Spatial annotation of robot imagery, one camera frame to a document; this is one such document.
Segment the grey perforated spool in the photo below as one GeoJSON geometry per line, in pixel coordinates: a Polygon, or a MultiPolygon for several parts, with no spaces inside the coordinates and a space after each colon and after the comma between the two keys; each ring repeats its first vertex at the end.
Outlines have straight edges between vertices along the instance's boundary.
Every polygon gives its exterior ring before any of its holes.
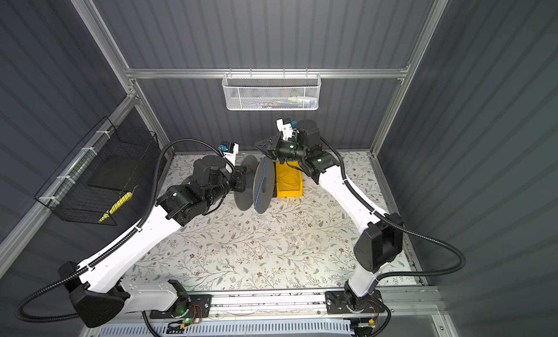
{"type": "Polygon", "coordinates": [[[235,204],[241,211],[253,208],[257,213],[262,214],[266,212],[274,198],[275,163],[268,157],[258,159],[254,155],[247,155],[241,162],[241,166],[247,167],[247,186],[245,192],[234,192],[235,204]]]}

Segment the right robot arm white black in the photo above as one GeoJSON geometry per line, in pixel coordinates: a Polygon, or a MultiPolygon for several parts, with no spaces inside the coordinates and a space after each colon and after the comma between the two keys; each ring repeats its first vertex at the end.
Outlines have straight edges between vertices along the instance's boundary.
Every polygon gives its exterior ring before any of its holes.
{"type": "Polygon", "coordinates": [[[359,238],[353,248],[355,270],[344,284],[344,303],[351,312],[365,309],[386,265],[403,251],[403,233],[382,220],[386,216],[402,226],[400,217],[387,214],[372,202],[347,175],[341,154],[321,136],[313,120],[278,120],[278,133],[254,144],[267,159],[288,164],[327,191],[352,219],[359,238]]]}

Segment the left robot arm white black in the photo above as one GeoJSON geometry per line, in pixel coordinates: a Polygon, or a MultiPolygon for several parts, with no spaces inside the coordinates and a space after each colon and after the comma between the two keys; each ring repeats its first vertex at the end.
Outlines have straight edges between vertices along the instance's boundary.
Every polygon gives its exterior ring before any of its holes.
{"type": "Polygon", "coordinates": [[[162,240],[197,216],[216,210],[215,204],[229,193],[242,195],[254,186],[258,162],[246,157],[240,166],[230,153],[197,159],[193,173],[183,183],[171,186],[148,207],[140,219],[103,250],[84,261],[67,265],[74,278],[65,283],[78,318],[97,328],[127,313],[166,312],[173,318],[199,318],[202,309],[191,300],[177,280],[151,284],[122,283],[125,272],[162,240]]]}

